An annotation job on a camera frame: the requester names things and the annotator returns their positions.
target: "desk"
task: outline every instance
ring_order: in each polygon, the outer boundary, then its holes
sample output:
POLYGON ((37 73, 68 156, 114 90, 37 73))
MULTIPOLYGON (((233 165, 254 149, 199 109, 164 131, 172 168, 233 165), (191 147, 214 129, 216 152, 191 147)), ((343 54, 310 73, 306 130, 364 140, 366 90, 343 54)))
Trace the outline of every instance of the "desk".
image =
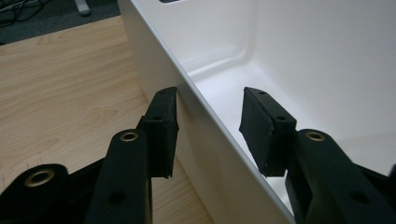
MULTIPOLYGON (((38 164, 103 158, 148 105, 120 17, 0 47, 0 191, 38 164)), ((153 203, 154 223, 213 223, 178 160, 153 203)))

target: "white plastic container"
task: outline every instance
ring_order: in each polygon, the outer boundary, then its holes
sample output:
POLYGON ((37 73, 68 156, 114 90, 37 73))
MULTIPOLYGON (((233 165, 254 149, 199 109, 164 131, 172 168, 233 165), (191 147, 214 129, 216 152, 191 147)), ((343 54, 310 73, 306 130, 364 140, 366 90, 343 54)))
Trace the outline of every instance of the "white plastic container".
POLYGON ((238 132, 246 86, 357 164, 396 162, 395 1, 119 3, 147 97, 178 87, 177 155, 216 223, 293 222, 283 178, 260 175, 238 132))

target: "wire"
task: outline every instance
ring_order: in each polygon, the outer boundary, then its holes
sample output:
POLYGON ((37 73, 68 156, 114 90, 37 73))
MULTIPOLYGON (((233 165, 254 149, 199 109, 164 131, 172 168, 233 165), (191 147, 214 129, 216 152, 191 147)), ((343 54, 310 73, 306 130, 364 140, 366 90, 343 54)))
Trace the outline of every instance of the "wire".
POLYGON ((31 18, 33 18, 33 16, 35 16, 38 12, 41 11, 41 9, 43 9, 44 5, 46 5, 47 3, 51 2, 52 0, 48 0, 46 2, 43 2, 41 0, 20 0, 20 1, 13 1, 8 3, 8 5, 3 6, 1 5, 0 7, 0 15, 6 12, 10 12, 11 15, 8 15, 11 17, 11 19, 5 19, 5 20, 0 20, 0 28, 1 27, 7 27, 10 26, 12 24, 14 24, 17 21, 28 21, 31 18), (23 11, 26 8, 34 8, 36 7, 36 10, 30 14, 28 17, 26 18, 22 18, 23 15, 23 11))

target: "wooden table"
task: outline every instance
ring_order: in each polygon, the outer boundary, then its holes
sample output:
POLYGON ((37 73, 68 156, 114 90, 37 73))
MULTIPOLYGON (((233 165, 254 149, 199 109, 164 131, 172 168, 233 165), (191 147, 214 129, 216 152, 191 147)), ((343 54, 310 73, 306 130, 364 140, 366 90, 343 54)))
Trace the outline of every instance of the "wooden table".
MULTIPOLYGON (((38 164, 103 158, 148 105, 120 17, 0 47, 0 191, 38 164)), ((178 160, 153 201, 154 223, 213 223, 178 160)))

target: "screw hole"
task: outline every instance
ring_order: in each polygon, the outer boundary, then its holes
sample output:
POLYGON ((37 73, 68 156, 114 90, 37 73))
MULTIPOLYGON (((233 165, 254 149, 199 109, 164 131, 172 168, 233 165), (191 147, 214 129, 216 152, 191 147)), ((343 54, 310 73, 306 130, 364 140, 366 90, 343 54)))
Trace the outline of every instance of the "screw hole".
POLYGON ((320 133, 306 133, 305 136, 313 141, 321 142, 326 140, 326 137, 320 133))
POLYGON ((137 137, 139 136, 139 134, 137 133, 125 133, 121 136, 121 141, 123 142, 132 142, 134 141, 137 137))
POLYGON ((55 173, 51 169, 40 170, 35 172, 34 174, 29 175, 25 179, 24 184, 28 188, 38 187, 49 182, 54 176, 55 173))
POLYGON ((126 199, 126 193, 122 190, 114 191, 108 196, 108 202, 111 204, 123 203, 126 199))
POLYGON ((369 203, 369 202, 370 202, 370 200, 367 198, 366 195, 364 195, 362 192, 357 191, 357 190, 352 190, 352 191, 349 193, 349 197, 350 197, 353 201, 355 201, 355 202, 357 202, 357 203, 369 203))

